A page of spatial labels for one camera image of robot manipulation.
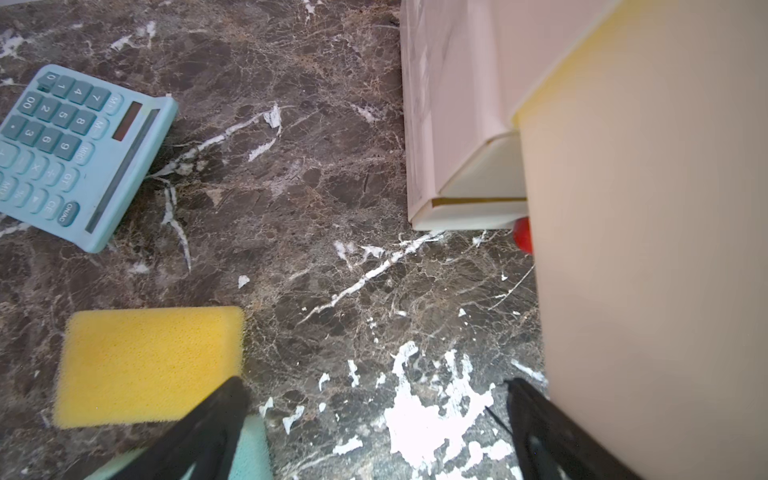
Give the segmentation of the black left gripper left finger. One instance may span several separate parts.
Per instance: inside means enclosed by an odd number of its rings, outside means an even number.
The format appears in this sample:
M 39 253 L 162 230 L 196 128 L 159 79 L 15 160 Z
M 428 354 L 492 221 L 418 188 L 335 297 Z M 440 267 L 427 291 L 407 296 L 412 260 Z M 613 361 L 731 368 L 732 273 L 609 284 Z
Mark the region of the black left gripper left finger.
M 250 463 L 236 451 L 249 408 L 238 376 L 199 405 L 112 476 L 114 479 L 248 479 Z

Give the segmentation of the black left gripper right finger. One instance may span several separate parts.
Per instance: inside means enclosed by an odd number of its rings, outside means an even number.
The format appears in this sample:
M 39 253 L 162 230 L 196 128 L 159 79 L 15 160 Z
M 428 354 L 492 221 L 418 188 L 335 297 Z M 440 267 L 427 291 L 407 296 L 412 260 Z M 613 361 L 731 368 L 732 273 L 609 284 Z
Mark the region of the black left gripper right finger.
M 522 378 L 505 382 L 518 465 L 530 479 L 636 479 L 555 404 Z

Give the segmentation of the teal sponge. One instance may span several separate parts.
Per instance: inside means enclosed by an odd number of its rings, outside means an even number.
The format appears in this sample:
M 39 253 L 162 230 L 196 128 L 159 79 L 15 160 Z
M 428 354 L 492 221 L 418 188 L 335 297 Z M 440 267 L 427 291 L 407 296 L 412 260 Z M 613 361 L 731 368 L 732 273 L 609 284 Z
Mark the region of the teal sponge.
M 142 448 L 119 455 L 87 476 L 86 480 L 111 479 L 144 451 L 145 448 Z M 272 478 L 273 473 L 270 465 L 264 421 L 258 414 L 249 415 L 243 423 L 228 479 L 257 480 Z

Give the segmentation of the yellow sponge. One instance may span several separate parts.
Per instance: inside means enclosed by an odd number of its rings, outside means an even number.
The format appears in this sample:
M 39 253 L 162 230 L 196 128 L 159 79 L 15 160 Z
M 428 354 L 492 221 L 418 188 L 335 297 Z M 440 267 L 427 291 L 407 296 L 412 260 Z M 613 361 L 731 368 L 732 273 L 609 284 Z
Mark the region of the yellow sponge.
M 240 375 L 241 308 L 92 310 L 67 322 L 53 409 L 61 429 L 174 421 Z

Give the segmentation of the red drawer knob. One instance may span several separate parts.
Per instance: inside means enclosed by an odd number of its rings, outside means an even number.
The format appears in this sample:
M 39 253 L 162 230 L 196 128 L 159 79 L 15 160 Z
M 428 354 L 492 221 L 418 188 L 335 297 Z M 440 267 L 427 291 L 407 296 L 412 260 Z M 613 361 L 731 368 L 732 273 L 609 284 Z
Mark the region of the red drawer knob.
M 533 254 L 533 242 L 531 239 L 530 222 L 528 217 L 522 217 L 515 221 L 513 228 L 513 240 L 516 246 L 526 254 Z

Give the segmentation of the cream top drawer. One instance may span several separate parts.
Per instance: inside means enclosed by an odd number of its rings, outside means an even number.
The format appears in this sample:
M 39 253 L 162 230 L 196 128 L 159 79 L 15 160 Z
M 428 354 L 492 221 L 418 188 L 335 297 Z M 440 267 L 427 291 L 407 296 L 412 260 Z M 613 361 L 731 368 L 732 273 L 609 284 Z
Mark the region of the cream top drawer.
M 551 400 L 645 479 L 767 475 L 767 5 L 623 1 L 519 110 Z

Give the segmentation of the cream drawer cabinet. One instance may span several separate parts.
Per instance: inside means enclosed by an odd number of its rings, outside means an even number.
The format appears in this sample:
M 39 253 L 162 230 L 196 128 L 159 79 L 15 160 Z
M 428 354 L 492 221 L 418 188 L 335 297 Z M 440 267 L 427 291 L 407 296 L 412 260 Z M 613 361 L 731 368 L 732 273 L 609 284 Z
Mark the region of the cream drawer cabinet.
M 402 3 L 413 229 L 507 229 L 527 215 L 515 115 L 615 7 L 612 1 Z

